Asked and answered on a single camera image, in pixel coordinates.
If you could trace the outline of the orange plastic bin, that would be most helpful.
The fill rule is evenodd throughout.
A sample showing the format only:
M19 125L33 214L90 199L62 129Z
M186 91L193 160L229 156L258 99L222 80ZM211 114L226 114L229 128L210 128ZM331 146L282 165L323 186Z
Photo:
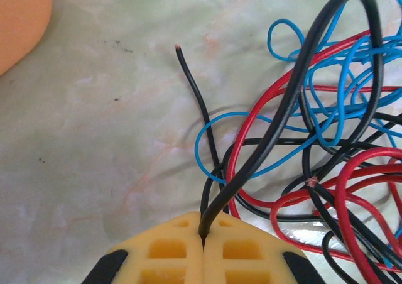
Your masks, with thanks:
M0 0L0 75L34 49L51 12L52 0Z

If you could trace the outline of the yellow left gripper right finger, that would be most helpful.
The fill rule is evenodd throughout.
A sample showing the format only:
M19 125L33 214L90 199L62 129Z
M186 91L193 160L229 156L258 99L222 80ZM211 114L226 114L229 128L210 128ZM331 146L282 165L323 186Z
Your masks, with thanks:
M220 213L204 246L204 284L325 284L296 246Z

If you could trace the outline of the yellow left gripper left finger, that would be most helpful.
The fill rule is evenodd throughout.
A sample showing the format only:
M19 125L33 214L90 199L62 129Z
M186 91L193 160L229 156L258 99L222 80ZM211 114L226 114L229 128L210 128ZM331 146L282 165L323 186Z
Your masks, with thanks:
M82 284L202 284L199 219L186 213L116 244Z

